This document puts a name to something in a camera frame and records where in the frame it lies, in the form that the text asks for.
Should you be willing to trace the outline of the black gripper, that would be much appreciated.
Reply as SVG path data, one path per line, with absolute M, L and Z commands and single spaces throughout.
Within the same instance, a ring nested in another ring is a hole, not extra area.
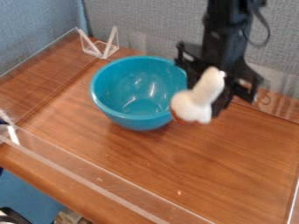
M 215 66 L 227 74 L 226 87 L 211 104 L 211 116 L 218 117 L 237 95 L 254 102 L 263 77 L 249 66 L 245 56 L 254 17 L 263 20 L 265 0 L 209 0 L 203 15 L 202 44 L 181 41 L 175 64 L 187 73 L 187 88 L 193 89 L 203 72 Z

